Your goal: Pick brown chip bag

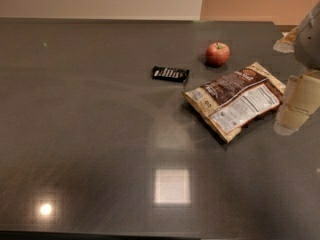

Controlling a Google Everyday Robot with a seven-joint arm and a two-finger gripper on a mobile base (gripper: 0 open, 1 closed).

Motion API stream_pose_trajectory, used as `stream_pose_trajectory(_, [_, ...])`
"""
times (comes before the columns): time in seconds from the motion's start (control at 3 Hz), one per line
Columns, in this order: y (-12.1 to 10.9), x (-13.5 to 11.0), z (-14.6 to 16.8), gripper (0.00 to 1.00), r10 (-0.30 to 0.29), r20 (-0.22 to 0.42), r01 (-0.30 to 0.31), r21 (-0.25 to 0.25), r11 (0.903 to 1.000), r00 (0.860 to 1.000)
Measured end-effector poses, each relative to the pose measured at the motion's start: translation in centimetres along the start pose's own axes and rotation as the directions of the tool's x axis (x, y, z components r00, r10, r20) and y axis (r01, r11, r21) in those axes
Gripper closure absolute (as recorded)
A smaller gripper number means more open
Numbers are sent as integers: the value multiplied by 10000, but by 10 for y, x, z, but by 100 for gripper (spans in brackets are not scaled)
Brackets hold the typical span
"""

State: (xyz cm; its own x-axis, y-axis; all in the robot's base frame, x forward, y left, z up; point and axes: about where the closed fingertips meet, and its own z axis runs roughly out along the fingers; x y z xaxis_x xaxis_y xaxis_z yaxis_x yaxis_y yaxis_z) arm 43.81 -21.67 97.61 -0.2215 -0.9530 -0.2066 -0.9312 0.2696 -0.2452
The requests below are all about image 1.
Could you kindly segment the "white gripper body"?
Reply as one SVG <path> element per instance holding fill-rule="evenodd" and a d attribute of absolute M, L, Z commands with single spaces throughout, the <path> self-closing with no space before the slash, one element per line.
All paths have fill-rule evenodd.
<path fill-rule="evenodd" d="M 305 67 L 320 69 L 320 1 L 298 26 L 294 53 L 296 60 Z"/>

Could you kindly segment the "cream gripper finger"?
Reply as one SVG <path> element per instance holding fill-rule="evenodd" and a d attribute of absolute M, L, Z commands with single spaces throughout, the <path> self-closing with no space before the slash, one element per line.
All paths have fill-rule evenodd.
<path fill-rule="evenodd" d="M 274 123 L 281 136 L 298 131 L 320 107 L 320 71 L 309 70 L 300 76 L 291 75 Z"/>
<path fill-rule="evenodd" d="M 298 28 L 295 27 L 291 31 L 285 33 L 282 38 L 275 42 L 273 49 L 280 53 L 293 53 L 297 32 Z"/>

